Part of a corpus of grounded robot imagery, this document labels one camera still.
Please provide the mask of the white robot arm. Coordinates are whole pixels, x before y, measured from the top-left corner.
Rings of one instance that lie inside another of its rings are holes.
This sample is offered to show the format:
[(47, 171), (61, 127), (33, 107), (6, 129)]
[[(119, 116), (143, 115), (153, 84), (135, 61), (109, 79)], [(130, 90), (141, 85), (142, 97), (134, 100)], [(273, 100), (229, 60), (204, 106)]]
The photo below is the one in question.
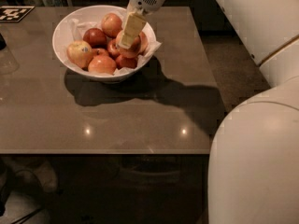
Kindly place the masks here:
[(299, 0), (216, 1), (270, 88), (214, 136), (209, 224), (299, 224)]

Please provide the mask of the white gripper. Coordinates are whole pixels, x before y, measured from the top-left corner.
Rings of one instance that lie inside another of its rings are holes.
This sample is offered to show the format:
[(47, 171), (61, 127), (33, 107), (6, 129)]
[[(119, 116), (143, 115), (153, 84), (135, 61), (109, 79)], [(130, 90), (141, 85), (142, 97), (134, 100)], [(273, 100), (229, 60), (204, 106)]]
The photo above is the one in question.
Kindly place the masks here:
[(129, 0), (124, 28), (121, 32), (121, 38), (118, 42), (119, 46), (124, 49), (129, 49), (135, 38), (146, 25), (146, 19), (142, 15), (153, 13), (160, 9), (165, 0)]

